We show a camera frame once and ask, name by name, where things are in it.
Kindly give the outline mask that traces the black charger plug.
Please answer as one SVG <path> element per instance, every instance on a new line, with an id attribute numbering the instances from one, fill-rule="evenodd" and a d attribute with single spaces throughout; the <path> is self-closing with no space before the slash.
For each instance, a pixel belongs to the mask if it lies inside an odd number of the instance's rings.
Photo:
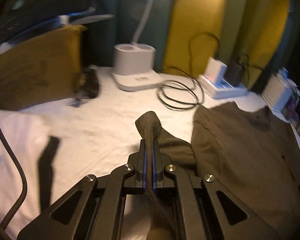
<path id="1" fill-rule="evenodd" d="M 225 72 L 224 79 L 227 83 L 233 87 L 237 87 L 242 79 L 244 74 L 244 68 L 237 61 L 232 61 Z"/>

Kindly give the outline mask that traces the yellow curtain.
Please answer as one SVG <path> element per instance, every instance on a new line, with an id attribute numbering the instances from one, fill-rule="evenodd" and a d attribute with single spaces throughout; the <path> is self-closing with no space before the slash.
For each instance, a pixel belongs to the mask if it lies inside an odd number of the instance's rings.
<path id="1" fill-rule="evenodd" d="M 290 0 L 174 0 L 164 71 L 178 67 L 194 76 L 219 51 L 230 63 L 249 57 L 243 82 L 252 88 L 277 50 Z"/>

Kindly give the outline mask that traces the white power strip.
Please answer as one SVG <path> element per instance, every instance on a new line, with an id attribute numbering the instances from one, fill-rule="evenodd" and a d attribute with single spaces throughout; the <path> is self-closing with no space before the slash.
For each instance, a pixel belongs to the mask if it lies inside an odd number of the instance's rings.
<path id="1" fill-rule="evenodd" d="M 248 93 L 247 88 L 243 84 L 233 87 L 227 83 L 224 79 L 218 84 L 211 83 L 204 75 L 198 77 L 198 81 L 201 83 L 204 92 L 212 99 L 227 99 L 244 96 Z"/>

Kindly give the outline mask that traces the dark brown t-shirt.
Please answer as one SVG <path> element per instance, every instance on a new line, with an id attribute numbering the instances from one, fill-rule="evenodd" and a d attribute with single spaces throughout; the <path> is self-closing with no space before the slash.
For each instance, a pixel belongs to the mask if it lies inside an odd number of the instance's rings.
<path id="1" fill-rule="evenodd" d="M 164 130 L 153 111 L 135 125 L 146 146 L 157 140 L 174 165 L 193 176 L 213 175 L 281 239 L 300 239 L 300 149 L 290 124 L 268 107 L 200 106 L 190 142 Z"/>

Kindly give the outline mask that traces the white charger plug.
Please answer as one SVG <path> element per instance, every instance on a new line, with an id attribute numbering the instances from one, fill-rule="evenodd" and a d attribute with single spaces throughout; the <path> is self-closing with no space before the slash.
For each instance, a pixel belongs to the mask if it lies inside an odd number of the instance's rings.
<path id="1" fill-rule="evenodd" d="M 226 70 L 226 64 L 210 57 L 205 68 L 204 76 L 214 85 L 218 85 L 223 79 Z"/>

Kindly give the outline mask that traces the white desk lamp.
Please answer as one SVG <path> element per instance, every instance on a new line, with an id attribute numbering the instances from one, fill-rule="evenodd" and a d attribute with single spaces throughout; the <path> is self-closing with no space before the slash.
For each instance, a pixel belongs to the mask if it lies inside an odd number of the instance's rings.
<path id="1" fill-rule="evenodd" d="M 112 76 L 117 87 L 136 92 L 158 87 L 161 77 L 153 70 L 156 49 L 139 43 L 139 38 L 150 16 L 154 0 L 147 0 L 143 15 L 129 44 L 114 46 Z"/>

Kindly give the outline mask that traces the tablet with dark screen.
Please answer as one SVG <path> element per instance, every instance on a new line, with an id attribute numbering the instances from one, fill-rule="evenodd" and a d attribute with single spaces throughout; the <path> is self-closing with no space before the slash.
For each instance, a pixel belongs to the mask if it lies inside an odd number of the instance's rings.
<path id="1" fill-rule="evenodd" d="M 0 45 L 60 15 L 76 20 L 101 11 L 96 0 L 8 0 L 0 13 Z"/>

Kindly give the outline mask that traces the white tablet stand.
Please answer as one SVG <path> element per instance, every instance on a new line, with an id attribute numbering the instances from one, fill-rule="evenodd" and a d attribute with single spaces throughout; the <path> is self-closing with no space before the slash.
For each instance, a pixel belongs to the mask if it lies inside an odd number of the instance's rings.
<path id="1" fill-rule="evenodd" d="M 59 20 L 60 25 L 76 25 L 76 24 L 85 25 L 85 24 L 104 21 L 104 20 L 107 20 L 107 19 L 110 19 L 113 17 L 114 17 L 114 15 L 111 15 L 111 14 L 91 15 L 91 16 L 85 16 L 85 17 L 80 17 L 75 20 L 71 20 L 69 16 L 61 15 L 61 16 L 58 16 L 58 20 Z"/>

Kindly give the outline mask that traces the brown cardboard box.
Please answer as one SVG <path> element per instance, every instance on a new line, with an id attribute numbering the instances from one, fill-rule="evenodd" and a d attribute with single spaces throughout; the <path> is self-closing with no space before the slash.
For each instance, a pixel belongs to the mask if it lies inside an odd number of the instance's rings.
<path id="1" fill-rule="evenodd" d="M 73 97 L 82 71 L 84 30 L 82 25 L 65 25 L 1 54 L 0 110 L 18 111 Z"/>

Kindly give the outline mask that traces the white perforated plastic basket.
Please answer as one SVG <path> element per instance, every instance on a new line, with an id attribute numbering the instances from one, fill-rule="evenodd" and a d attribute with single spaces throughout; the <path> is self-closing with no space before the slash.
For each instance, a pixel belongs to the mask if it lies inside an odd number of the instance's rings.
<path id="1" fill-rule="evenodd" d="M 280 113 L 291 103 L 294 107 L 299 104 L 300 91 L 288 78 L 288 70 L 281 68 L 268 80 L 261 97 L 272 111 Z"/>

